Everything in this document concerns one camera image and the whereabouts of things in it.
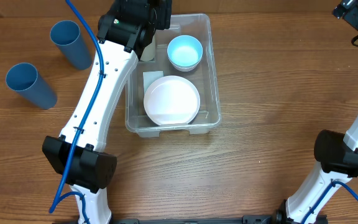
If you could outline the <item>beige cup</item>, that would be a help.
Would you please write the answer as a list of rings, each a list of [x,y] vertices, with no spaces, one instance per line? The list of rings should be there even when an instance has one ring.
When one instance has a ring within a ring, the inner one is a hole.
[[[142,62],[148,62],[155,58],[155,51],[156,51],[156,42],[155,42],[155,36],[152,37],[152,42],[146,46],[144,51],[142,52],[140,61]]]

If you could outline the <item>light blue bowl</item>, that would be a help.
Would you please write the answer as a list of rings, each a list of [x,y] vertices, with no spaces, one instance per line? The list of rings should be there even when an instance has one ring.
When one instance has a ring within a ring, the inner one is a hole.
[[[200,63],[203,57],[201,42],[190,35],[180,35],[170,41],[167,47],[170,62],[181,66],[190,66]]]

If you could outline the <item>pink plate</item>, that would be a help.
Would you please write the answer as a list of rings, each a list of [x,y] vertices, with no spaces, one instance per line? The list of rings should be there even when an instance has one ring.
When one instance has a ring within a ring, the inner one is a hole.
[[[144,110],[157,125],[188,124],[199,112],[198,89],[186,78],[165,76],[154,81],[144,95]]]

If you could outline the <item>dark blue cup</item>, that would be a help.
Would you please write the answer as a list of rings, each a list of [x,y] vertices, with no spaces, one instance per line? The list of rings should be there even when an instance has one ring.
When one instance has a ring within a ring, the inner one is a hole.
[[[51,41],[66,59],[78,70],[85,70],[92,64],[90,51],[82,37],[80,27],[74,21],[60,21],[50,31]]]
[[[6,74],[6,85],[35,106],[48,110],[57,103],[57,95],[31,63],[18,63]]]

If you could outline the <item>dark blue cup front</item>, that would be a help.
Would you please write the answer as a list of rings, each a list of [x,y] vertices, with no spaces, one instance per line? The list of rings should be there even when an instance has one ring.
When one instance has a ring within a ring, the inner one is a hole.
[[[48,110],[57,103],[57,95],[31,63],[18,63],[6,74],[6,85],[35,106]]]

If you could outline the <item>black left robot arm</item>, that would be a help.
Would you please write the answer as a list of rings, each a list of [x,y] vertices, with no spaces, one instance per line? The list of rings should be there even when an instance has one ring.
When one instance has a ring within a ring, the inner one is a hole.
[[[49,209],[75,196],[77,223],[112,223],[107,186],[117,166],[105,153],[109,124],[128,78],[157,30],[170,27],[172,2],[164,0],[114,1],[93,33],[76,7],[77,16],[94,43],[96,53],[85,88],[73,115],[57,138],[46,136],[42,151],[61,175]]]

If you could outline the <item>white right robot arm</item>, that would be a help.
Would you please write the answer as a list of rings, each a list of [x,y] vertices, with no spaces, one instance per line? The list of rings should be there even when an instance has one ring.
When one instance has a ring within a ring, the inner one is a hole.
[[[358,31],[358,1],[342,0],[333,15]],[[357,45],[358,34],[351,44]],[[346,133],[322,130],[314,144],[316,162],[300,188],[270,219],[271,223],[327,223],[320,215],[328,200],[345,188],[357,201],[358,195],[347,183],[358,176],[358,116]]]

